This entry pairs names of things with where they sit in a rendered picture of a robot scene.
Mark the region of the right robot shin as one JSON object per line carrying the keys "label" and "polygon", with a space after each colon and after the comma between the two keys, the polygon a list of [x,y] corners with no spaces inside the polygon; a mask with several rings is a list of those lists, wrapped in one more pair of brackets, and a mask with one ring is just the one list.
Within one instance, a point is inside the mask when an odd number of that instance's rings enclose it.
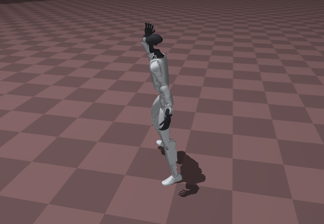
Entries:
{"label": "right robot shin", "polygon": [[[154,125],[156,131],[158,132],[158,125],[156,125],[156,124],[154,124],[154,123],[153,123],[153,125]],[[158,134],[159,134],[159,132],[158,132]]]}

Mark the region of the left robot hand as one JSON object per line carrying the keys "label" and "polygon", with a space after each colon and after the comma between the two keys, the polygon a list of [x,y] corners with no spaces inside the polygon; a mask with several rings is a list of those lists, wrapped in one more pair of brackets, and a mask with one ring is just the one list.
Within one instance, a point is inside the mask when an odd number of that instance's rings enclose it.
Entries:
{"label": "left robot hand", "polygon": [[169,125],[171,122],[171,116],[172,116],[172,114],[170,115],[169,112],[170,112],[170,109],[167,108],[166,113],[165,113],[166,117],[165,117],[164,121],[162,123],[160,123],[160,125],[164,124],[163,127],[159,129],[161,131],[167,130],[169,128]]}

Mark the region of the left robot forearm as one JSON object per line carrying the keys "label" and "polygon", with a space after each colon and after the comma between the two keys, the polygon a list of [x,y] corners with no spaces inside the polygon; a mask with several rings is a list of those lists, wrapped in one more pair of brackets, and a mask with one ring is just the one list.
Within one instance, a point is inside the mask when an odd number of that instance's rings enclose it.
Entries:
{"label": "left robot forearm", "polygon": [[166,109],[167,108],[170,109],[169,114],[171,115],[173,113],[173,104],[172,104],[172,101],[171,101],[171,93],[170,93],[167,86],[163,86],[162,91],[164,93],[163,99],[164,99],[165,107],[166,107]]}

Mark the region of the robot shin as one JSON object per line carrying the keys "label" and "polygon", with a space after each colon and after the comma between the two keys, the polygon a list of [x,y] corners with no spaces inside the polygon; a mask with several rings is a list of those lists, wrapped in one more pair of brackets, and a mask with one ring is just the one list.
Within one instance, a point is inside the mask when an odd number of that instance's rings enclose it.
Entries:
{"label": "robot shin", "polygon": [[[156,125],[156,124],[154,124],[154,123],[153,123],[153,125],[154,125],[156,131],[158,132],[158,125]],[[158,134],[159,134],[159,132],[158,132]]]}
{"label": "robot shin", "polygon": [[[170,167],[170,171],[172,173],[173,178],[177,177],[177,150],[176,150],[176,143],[174,141],[169,141],[168,149],[164,145],[165,155]],[[175,174],[175,175],[174,175]],[[177,176],[176,176],[177,175]]]}

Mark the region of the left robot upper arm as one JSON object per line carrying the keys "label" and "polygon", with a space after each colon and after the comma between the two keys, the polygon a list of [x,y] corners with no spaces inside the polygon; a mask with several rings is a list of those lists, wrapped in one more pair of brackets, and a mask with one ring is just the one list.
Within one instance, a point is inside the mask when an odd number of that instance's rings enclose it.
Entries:
{"label": "left robot upper arm", "polygon": [[165,77],[161,71],[161,66],[158,63],[158,61],[151,63],[150,70],[154,74],[157,82],[160,84],[160,87],[158,89],[159,93],[163,94],[162,87],[167,86],[167,83],[166,83]]}

